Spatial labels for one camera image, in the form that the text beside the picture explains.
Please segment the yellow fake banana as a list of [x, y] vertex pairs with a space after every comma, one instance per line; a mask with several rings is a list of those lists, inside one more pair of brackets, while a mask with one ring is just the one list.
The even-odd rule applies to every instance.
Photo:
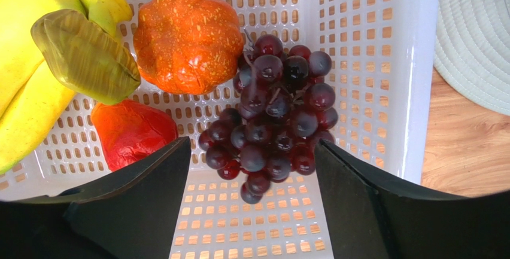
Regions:
[[141, 84], [117, 34], [126, 0], [1, 0], [1, 172], [33, 152], [77, 93], [112, 105]]

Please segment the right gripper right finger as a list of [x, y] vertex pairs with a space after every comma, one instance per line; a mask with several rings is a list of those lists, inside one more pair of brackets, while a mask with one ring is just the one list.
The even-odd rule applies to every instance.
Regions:
[[335, 258], [508, 258], [509, 192], [468, 198], [365, 163], [325, 140], [316, 174]]

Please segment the orange fake pumpkin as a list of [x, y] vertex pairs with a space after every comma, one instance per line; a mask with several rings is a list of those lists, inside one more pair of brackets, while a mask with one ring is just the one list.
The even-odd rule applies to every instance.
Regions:
[[151, 0], [138, 11], [133, 46], [147, 82], [202, 95], [234, 77], [244, 42], [237, 13], [223, 0]]

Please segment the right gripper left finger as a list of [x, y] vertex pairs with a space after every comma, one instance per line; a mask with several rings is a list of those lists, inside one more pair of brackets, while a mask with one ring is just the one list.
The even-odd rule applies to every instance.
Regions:
[[168, 258], [190, 139], [57, 196], [1, 203], [2, 258]]

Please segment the purple fake grapes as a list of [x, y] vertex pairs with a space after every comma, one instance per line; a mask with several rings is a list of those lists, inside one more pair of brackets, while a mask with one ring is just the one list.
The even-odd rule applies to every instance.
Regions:
[[327, 53], [304, 45], [285, 51], [270, 34], [239, 57], [233, 78], [239, 105], [224, 109], [198, 144], [219, 177], [246, 174], [240, 190], [245, 203], [260, 202], [293, 172], [315, 172], [314, 148], [322, 139], [333, 142], [330, 131], [338, 122], [336, 94], [325, 82], [331, 69]]

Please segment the red fake apple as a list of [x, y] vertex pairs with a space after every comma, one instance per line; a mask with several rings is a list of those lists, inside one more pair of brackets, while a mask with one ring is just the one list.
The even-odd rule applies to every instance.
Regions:
[[130, 99], [115, 105], [97, 103], [91, 121], [112, 172], [146, 158], [178, 138], [177, 125], [168, 114]]

